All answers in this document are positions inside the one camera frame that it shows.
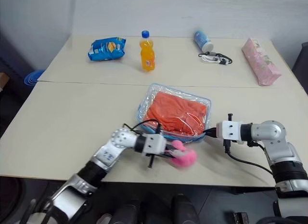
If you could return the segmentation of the blue white round canister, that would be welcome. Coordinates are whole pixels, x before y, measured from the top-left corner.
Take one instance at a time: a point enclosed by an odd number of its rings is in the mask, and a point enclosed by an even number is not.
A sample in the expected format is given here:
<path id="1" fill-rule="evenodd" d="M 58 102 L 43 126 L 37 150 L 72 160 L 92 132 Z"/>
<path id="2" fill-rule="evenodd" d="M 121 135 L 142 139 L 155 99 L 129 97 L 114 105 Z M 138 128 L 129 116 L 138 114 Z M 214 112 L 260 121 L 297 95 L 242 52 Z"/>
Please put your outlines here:
<path id="1" fill-rule="evenodd" d="M 214 45 L 208 36 L 200 30 L 194 33 L 193 40 L 203 53 L 211 52 L 214 48 Z"/>

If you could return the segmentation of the clear plastic pouch blue trim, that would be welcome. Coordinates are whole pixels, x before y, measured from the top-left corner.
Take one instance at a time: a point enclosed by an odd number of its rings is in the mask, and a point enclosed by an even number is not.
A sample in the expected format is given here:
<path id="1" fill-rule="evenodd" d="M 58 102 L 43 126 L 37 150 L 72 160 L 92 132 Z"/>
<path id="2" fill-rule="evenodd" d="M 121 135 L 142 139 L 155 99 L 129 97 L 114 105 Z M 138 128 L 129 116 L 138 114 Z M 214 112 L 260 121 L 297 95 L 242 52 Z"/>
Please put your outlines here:
<path id="1" fill-rule="evenodd" d="M 154 98 L 156 97 L 158 92 L 164 92 L 167 94 L 179 96 L 184 99 L 188 99 L 191 101 L 196 101 L 200 102 L 204 105 L 207 106 L 207 113 L 206 113 L 206 119 L 205 119 L 205 129 L 208 128 L 209 124 L 209 116 L 210 116 L 210 111 L 211 111 L 211 100 L 205 97 L 200 97 L 191 93 L 187 93 L 178 89 L 174 89 L 172 87 L 158 84 L 158 83 L 153 83 L 149 86 L 147 94 L 145 98 L 142 100 L 142 102 L 139 105 L 138 112 L 137 112 L 137 120 L 138 122 L 141 123 L 141 126 L 149 133 L 155 133 L 157 124 L 160 123 L 159 121 L 155 119 L 148 119 L 145 120 L 144 117 L 147 113 L 148 108 L 151 106 L 152 102 L 154 101 Z M 204 138 L 205 133 L 202 133 L 201 135 L 198 136 L 185 136 L 181 134 L 175 134 L 171 132 L 164 131 L 161 127 L 161 134 L 169 139 L 169 140 L 180 140 L 184 143 L 189 143 L 189 142 L 197 142 L 200 141 Z"/>

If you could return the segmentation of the orange soda bottle blue cap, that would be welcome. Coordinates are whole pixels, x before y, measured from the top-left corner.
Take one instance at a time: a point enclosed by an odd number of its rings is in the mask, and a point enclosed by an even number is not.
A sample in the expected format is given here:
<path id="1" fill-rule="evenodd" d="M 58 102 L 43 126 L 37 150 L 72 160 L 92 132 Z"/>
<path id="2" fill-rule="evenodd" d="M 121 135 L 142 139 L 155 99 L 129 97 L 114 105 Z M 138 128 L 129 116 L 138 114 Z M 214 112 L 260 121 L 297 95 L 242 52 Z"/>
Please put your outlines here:
<path id="1" fill-rule="evenodd" d="M 155 69 L 155 53 L 153 50 L 154 43 L 150 39 L 150 33 L 147 30 L 143 30 L 141 32 L 141 37 L 141 65 L 145 71 L 152 71 Z"/>

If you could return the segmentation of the orange cloth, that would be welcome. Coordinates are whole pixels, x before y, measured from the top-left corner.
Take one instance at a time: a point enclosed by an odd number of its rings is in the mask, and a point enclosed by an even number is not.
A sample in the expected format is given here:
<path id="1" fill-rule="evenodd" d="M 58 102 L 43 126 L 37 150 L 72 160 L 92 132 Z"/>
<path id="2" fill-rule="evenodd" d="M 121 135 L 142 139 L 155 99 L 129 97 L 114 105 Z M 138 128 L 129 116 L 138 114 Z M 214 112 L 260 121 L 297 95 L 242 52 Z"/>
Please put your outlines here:
<path id="1" fill-rule="evenodd" d="M 198 136 L 205 129 L 206 113 L 207 106 L 200 102 L 158 92 L 144 119 L 159 121 L 167 132 Z"/>

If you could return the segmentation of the pink flowered tissue pack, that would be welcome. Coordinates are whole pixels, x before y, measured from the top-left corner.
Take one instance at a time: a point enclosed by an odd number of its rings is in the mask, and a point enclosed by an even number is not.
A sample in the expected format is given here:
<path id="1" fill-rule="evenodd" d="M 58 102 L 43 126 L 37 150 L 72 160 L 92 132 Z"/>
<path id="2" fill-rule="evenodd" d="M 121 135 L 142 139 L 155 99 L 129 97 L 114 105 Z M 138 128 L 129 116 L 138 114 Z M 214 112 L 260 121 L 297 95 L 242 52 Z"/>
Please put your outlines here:
<path id="1" fill-rule="evenodd" d="M 260 86 L 271 86 L 281 76 L 280 70 L 265 53 L 258 40 L 249 38 L 243 45 L 242 52 Z"/>

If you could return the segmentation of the blue chips bag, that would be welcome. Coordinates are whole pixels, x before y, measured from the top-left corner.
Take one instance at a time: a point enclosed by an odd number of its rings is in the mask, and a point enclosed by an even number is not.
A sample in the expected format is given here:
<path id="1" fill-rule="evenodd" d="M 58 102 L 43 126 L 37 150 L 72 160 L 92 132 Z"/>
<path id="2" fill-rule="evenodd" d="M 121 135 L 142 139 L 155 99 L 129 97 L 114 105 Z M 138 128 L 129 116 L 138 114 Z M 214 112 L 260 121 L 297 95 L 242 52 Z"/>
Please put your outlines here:
<path id="1" fill-rule="evenodd" d="M 126 39 L 120 37 L 95 40 L 88 51 L 91 61 L 108 61 L 120 59 L 124 56 Z"/>

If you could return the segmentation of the brown cardboard box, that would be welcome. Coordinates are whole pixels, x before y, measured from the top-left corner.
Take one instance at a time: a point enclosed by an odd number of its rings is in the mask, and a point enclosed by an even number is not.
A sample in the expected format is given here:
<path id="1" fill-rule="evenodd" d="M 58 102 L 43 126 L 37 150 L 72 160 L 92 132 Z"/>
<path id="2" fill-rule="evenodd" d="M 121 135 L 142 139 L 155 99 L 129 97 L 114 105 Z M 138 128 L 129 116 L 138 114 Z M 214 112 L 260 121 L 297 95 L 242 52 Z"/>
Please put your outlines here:
<path id="1" fill-rule="evenodd" d="M 9 80 L 10 77 L 6 73 L 0 72 L 0 93 L 3 91 Z"/>

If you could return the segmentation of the dark chair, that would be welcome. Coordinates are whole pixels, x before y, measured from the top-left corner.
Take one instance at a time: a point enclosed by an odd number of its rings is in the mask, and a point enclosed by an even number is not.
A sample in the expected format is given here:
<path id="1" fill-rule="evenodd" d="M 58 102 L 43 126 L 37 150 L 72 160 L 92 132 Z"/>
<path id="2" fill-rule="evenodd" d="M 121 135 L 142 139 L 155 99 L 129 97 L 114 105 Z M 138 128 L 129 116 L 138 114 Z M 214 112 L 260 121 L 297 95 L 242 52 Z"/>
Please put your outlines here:
<path id="1" fill-rule="evenodd" d="M 308 95 L 308 42 L 302 43 L 301 51 L 292 72 Z"/>

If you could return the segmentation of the black round object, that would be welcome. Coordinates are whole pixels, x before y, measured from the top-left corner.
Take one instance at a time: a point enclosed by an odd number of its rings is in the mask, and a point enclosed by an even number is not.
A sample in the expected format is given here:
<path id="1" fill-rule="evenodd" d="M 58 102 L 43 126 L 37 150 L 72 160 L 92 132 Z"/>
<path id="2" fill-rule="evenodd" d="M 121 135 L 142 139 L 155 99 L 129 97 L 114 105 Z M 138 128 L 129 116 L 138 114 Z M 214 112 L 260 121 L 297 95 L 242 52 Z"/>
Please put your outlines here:
<path id="1" fill-rule="evenodd" d="M 21 178 L 0 176 L 0 222 L 7 219 L 20 204 L 25 191 Z"/>

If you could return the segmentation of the pink fluffy plush item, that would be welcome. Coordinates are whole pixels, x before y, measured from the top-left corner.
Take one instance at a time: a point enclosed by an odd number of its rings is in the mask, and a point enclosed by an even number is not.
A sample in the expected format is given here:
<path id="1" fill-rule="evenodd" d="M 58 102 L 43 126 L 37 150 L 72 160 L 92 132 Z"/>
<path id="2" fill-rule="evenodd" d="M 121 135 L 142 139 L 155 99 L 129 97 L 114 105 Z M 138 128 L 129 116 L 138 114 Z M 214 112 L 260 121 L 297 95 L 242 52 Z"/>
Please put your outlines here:
<path id="1" fill-rule="evenodd" d="M 184 154 L 174 154 L 174 155 L 180 156 L 179 158 L 177 158 L 177 159 L 170 159 L 170 162 L 174 166 L 176 166 L 178 168 L 186 168 L 186 167 L 192 166 L 196 162 L 196 160 L 197 160 L 197 153 L 194 150 L 185 147 L 184 144 L 181 141 L 174 140 L 173 142 L 171 142 L 171 145 L 174 148 L 178 148 L 178 149 L 185 148 L 185 153 Z"/>

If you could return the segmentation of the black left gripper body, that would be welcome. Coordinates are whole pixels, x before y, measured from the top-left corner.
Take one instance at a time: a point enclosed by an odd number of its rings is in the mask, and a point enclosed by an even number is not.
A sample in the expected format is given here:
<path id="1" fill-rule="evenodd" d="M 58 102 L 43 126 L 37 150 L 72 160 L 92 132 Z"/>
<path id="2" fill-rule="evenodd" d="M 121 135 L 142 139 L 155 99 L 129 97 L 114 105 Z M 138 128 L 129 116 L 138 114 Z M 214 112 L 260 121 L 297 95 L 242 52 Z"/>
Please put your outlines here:
<path id="1" fill-rule="evenodd" d="M 166 144 L 165 148 L 160 151 L 158 154 L 155 154 L 155 156 L 162 157 L 162 158 L 169 158 L 168 155 L 174 155 L 171 153 L 171 149 L 174 149 L 172 145 Z"/>

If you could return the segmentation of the blue plastic stool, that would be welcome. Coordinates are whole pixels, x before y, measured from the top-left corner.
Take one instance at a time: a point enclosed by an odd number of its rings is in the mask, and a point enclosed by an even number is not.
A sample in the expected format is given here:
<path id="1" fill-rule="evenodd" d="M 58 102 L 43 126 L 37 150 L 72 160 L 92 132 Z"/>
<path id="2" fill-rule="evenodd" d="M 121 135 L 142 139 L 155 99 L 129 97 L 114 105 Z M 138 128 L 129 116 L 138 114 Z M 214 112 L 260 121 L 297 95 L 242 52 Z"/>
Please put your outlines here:
<path id="1" fill-rule="evenodd" d="M 29 73 L 24 78 L 24 84 L 28 85 L 28 86 L 34 86 L 37 83 L 39 77 L 44 73 L 44 71 L 45 71 L 45 69 L 44 70 L 36 70 L 36 71 Z"/>

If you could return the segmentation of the dark rounded shape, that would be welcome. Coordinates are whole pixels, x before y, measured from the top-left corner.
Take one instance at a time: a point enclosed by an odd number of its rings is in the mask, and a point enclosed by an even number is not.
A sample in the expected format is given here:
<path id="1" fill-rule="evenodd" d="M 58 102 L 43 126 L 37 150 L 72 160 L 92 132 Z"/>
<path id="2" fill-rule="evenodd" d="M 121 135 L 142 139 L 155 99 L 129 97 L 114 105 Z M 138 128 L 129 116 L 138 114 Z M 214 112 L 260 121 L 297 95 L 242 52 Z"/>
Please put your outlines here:
<path id="1" fill-rule="evenodd" d="M 139 212 L 137 205 L 123 205 L 115 211 L 109 224 L 139 224 Z"/>
<path id="2" fill-rule="evenodd" d="M 184 194 L 177 194 L 171 203 L 173 224 L 200 224 L 195 207 Z"/>

